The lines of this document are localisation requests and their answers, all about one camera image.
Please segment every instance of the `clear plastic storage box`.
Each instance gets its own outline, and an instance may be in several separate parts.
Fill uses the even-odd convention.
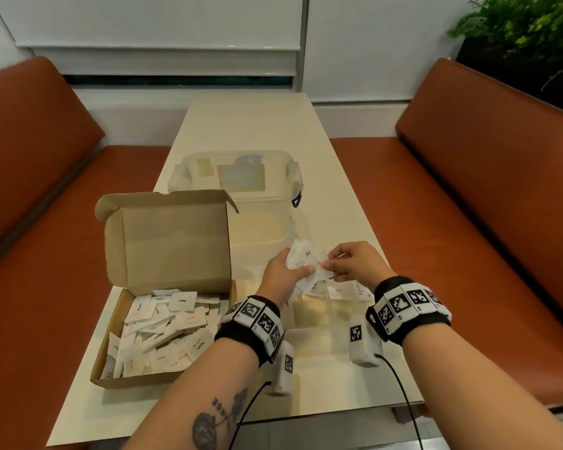
[[[285,237],[302,195],[298,163],[283,151],[203,152],[175,166],[169,191],[225,189],[240,213],[229,212],[231,243]]]

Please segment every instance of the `wristband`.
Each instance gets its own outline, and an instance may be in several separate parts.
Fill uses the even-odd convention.
[[[368,307],[368,322],[384,341],[402,345],[420,325],[451,324],[452,314],[432,292],[408,277],[385,279],[375,288],[375,305]]]
[[[271,300],[259,295],[234,303],[221,318],[215,340],[230,338],[250,346],[259,357],[259,366],[273,363],[283,340],[280,310]]]

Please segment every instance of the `open cardboard box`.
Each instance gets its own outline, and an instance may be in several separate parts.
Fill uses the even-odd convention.
[[[218,294],[237,300],[227,229],[227,203],[221,189],[108,194],[96,204],[106,221],[104,245],[110,282],[123,287],[98,351],[90,381],[104,388],[128,388],[173,382],[180,372],[100,379],[109,332],[121,336],[136,296],[157,289]]]

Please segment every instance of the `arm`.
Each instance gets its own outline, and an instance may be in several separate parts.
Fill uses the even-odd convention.
[[[281,307],[313,266],[286,268],[289,248],[267,264],[256,295]],[[125,450],[222,450],[229,446],[259,368],[249,346],[221,338],[175,381],[134,432]]]
[[[337,281],[357,279],[371,290],[396,275],[367,242],[337,246],[323,268]],[[563,424],[448,325],[416,327],[402,346],[451,448],[563,449]]]

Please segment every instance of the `wire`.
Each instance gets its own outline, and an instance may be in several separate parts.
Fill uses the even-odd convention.
[[[392,370],[392,373],[394,373],[394,377],[398,381],[398,385],[400,386],[400,389],[402,390],[402,394],[405,397],[406,405],[409,408],[409,413],[411,414],[411,419],[413,420],[413,425],[415,426],[415,432],[417,433],[417,440],[419,441],[419,446],[421,447],[421,450],[423,450],[423,442],[421,442],[421,435],[419,434],[419,428],[417,427],[417,422],[415,421],[415,416],[413,415],[413,409],[411,408],[411,403],[409,402],[409,398],[406,397],[405,388],[402,386],[402,382],[400,381],[398,374],[396,374],[396,371],[394,370],[393,366],[390,364],[390,362],[383,355],[380,355],[378,353],[374,353],[373,355],[375,355],[377,358],[381,358],[383,361],[385,361],[386,364]]]
[[[252,406],[252,403],[255,402],[256,397],[259,396],[259,393],[261,393],[263,388],[265,388],[268,385],[271,385],[271,382],[267,381],[263,385],[261,385],[261,388],[259,388],[258,392],[255,393],[255,396],[253,396],[252,399],[250,400],[250,402],[248,403],[248,407],[246,408],[246,410],[244,411],[244,413],[240,417],[240,421],[236,424],[236,431],[233,433],[232,441],[229,444],[229,450],[232,450],[233,441],[236,440],[236,436],[238,435],[238,431],[240,431],[240,425],[244,421],[244,417],[246,417],[246,414],[248,414],[248,409],[250,409],[250,406]]]

